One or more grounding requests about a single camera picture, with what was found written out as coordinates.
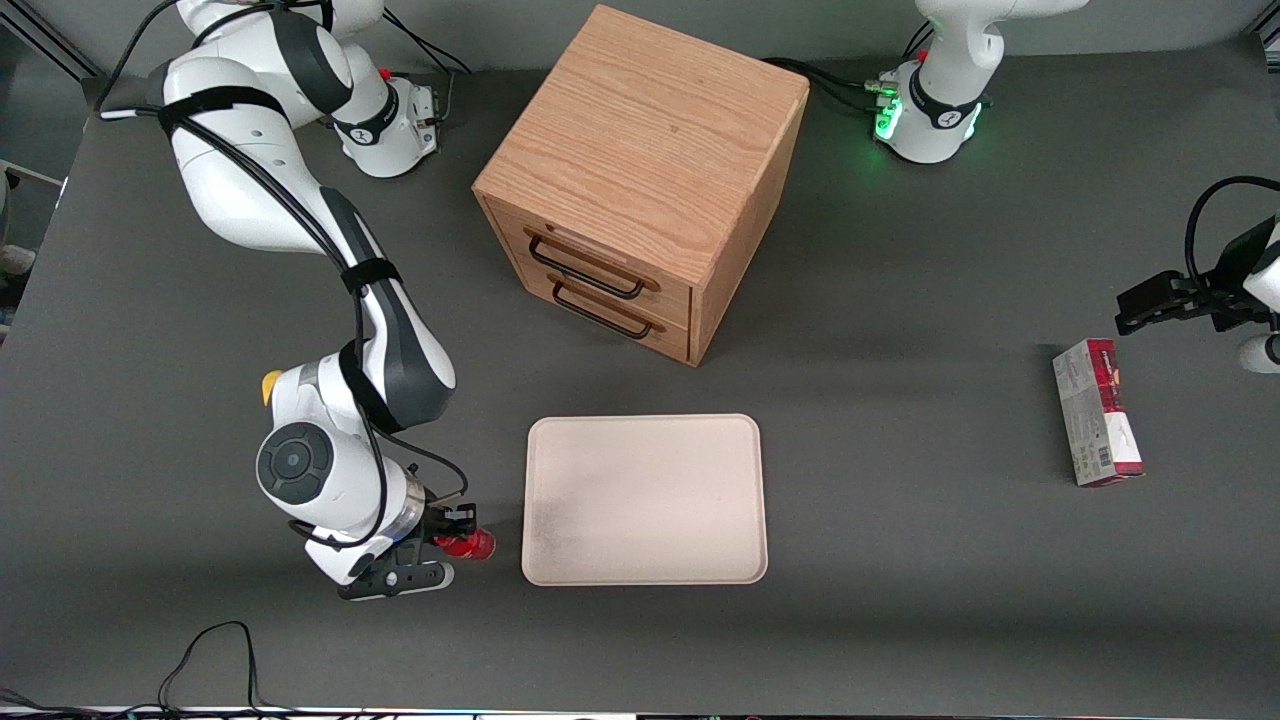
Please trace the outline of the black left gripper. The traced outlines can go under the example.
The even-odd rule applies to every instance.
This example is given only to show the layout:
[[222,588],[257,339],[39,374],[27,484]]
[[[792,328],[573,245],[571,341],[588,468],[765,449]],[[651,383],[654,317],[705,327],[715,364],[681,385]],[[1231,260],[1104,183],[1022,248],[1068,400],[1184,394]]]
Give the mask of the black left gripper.
[[[1267,219],[1228,242],[1215,266],[1204,273],[1204,282],[1213,300],[1210,318],[1219,333],[1242,325],[1271,325],[1274,314],[1262,301],[1245,291],[1244,281],[1263,258],[1276,220]],[[1116,331],[1130,336],[1148,325],[1189,320],[1207,313],[1198,281],[1181,272],[1160,272],[1151,279],[1124,291],[1116,297]]]

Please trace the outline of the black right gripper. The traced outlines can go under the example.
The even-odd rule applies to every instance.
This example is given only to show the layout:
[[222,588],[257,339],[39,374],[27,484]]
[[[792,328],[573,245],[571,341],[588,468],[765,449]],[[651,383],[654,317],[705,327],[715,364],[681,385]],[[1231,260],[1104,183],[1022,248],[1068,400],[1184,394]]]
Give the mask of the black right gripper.
[[440,497],[430,489],[424,489],[424,506],[419,515],[417,524],[394,547],[394,564],[398,568],[417,568],[436,561],[436,550],[443,553],[453,553],[454,539],[448,536],[436,536],[438,532],[476,532],[477,506],[476,503],[458,503],[452,506],[448,498]]

